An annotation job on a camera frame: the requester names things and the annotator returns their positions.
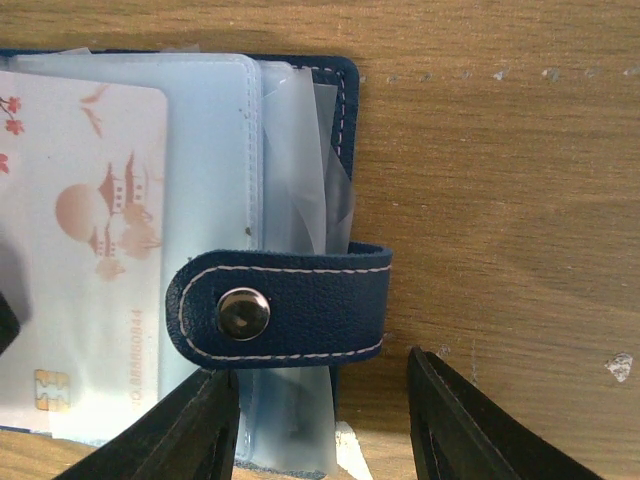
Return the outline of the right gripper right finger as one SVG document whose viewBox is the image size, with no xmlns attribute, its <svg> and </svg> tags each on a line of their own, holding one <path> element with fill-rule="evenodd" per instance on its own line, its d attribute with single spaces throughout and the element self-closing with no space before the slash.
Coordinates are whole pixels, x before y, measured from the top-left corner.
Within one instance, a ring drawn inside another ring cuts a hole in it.
<svg viewBox="0 0 640 480">
<path fill-rule="evenodd" d="M 407 364 L 411 442 L 419 479 L 597 479 L 517 422 L 432 352 Z"/>
</svg>

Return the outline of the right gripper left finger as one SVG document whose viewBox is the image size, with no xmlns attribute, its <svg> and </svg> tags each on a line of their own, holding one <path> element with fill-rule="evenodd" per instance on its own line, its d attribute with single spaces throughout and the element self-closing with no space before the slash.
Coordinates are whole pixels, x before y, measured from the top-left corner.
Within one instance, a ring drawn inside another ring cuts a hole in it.
<svg viewBox="0 0 640 480">
<path fill-rule="evenodd" d="M 239 426 L 233 371 L 197 370 L 61 479 L 229 479 Z"/>
</svg>

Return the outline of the navy blue card holder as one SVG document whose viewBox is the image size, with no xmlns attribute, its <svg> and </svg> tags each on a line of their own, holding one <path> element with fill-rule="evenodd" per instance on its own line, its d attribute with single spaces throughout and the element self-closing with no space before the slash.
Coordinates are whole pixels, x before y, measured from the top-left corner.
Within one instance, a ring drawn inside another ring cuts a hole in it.
<svg viewBox="0 0 640 480">
<path fill-rule="evenodd" d="M 359 74 L 341 56 L 3 50 L 1 75 L 114 83 L 168 103 L 158 398 L 233 371 L 234 464 L 335 471 L 335 374 L 382 346 L 392 254 L 350 239 Z"/>
</svg>

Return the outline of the white vip card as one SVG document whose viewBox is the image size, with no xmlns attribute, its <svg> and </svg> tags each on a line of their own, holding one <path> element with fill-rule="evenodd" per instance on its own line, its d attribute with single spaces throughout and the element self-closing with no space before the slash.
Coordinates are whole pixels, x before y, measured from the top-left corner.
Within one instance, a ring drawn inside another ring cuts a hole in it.
<svg viewBox="0 0 640 480">
<path fill-rule="evenodd" d="M 156 403 L 167 110 L 156 89 L 2 73 L 1 286 L 27 313 L 4 426 L 108 438 Z"/>
</svg>

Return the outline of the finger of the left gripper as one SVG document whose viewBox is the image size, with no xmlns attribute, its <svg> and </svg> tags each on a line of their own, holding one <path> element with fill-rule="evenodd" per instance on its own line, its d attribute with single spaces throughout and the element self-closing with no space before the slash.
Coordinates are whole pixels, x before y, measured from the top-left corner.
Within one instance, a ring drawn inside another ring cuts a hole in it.
<svg viewBox="0 0 640 480">
<path fill-rule="evenodd" d="M 3 354 L 20 332 L 20 323 L 3 294 L 0 294 L 0 354 Z"/>
</svg>

